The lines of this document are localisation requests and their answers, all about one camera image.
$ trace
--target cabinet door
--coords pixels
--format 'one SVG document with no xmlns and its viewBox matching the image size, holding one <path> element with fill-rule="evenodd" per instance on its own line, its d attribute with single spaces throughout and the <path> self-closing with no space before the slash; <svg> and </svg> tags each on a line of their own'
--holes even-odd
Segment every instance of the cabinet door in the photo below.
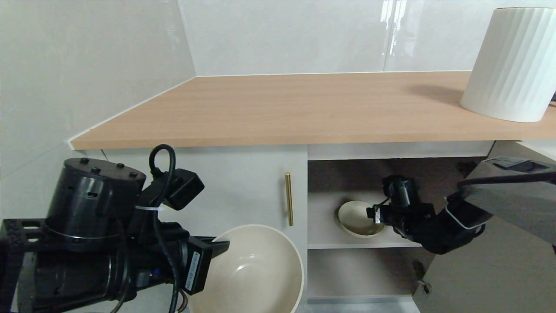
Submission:
<svg viewBox="0 0 556 313">
<path fill-rule="evenodd" d="M 149 175 L 150 149 L 105 150 L 111 162 Z M 265 224 L 284 232 L 307 261 L 307 146 L 176 148 L 178 168 L 193 171 L 205 184 L 186 208 L 165 209 L 161 220 L 179 222 L 194 236 L 218 236 L 245 224 Z M 162 170 L 167 154 L 156 158 Z M 289 226 L 285 173 L 291 173 L 294 225 Z"/>
<path fill-rule="evenodd" d="M 512 141 L 494 145 L 489 156 L 500 155 L 554 162 Z M 414 301 L 421 313 L 553 312 L 555 252 L 550 243 L 493 217 L 470 244 L 434 258 L 423 279 L 428 288 L 420 286 Z"/>
</svg>

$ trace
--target ribbed lamp shade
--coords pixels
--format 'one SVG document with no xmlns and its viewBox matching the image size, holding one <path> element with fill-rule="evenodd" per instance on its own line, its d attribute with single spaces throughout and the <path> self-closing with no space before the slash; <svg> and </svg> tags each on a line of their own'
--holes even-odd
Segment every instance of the ribbed lamp shade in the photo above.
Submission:
<svg viewBox="0 0 556 313">
<path fill-rule="evenodd" d="M 497 119 L 541 120 L 556 91 L 556 8 L 496 9 L 486 32 L 461 105 Z"/>
</svg>

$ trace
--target open cabinet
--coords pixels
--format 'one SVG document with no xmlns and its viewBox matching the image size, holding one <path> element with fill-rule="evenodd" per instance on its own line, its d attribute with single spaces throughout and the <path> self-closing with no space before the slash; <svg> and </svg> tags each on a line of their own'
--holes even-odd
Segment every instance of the open cabinet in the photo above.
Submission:
<svg viewBox="0 0 556 313">
<path fill-rule="evenodd" d="M 393 174 L 415 178 L 423 202 L 444 206 L 443 197 L 463 179 L 464 164 L 484 157 L 312 160 L 308 166 L 307 299 L 316 302 L 369 302 L 410 299 L 416 290 L 414 262 L 426 269 L 433 255 L 386 226 L 370 238 L 341 227 L 337 210 L 345 202 L 382 202 L 381 179 Z"/>
<path fill-rule="evenodd" d="M 488 157 L 499 155 L 554 162 L 515 142 L 496 143 Z M 385 199 L 381 178 L 391 174 L 415 178 L 421 199 L 433 203 L 438 213 L 444 208 L 444 196 L 464 179 L 466 164 L 485 158 L 309 161 L 309 303 L 413 297 L 421 313 L 555 312 L 552 245 L 500 218 L 493 217 L 472 243 L 440 256 L 401 238 L 390 227 L 361 239 L 339 226 L 337 209 L 350 200 L 381 202 Z M 415 270 L 415 262 L 425 268 L 424 277 Z"/>
</svg>

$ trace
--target white wall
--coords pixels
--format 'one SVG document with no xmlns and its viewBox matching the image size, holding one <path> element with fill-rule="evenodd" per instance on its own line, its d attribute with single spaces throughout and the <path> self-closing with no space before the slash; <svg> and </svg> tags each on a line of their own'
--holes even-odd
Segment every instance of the white wall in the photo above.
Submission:
<svg viewBox="0 0 556 313">
<path fill-rule="evenodd" d="M 555 0 L 178 0 L 198 76 L 471 70 L 497 7 Z"/>
<path fill-rule="evenodd" d="M 0 1 L 0 56 L 0 218 L 44 217 L 63 161 L 82 155 L 68 138 L 195 76 L 176 0 Z M 161 312 L 170 295 L 120 312 Z"/>
</svg>

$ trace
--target bowl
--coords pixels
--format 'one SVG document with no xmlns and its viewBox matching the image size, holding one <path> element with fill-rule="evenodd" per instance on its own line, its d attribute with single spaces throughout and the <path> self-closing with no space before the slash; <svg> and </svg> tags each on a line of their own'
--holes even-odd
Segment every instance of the bowl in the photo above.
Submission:
<svg viewBox="0 0 556 313">
<path fill-rule="evenodd" d="M 264 225 L 231 229 L 212 259 L 205 289 L 190 297 L 192 313 L 293 313 L 305 275 L 301 256 L 282 232 Z"/>
<path fill-rule="evenodd" d="M 338 210 L 338 220 L 342 228 L 357 238 L 376 236 L 383 230 L 384 225 L 375 224 L 372 218 L 367 217 L 367 208 L 370 207 L 369 203 L 363 201 L 344 203 Z"/>
</svg>

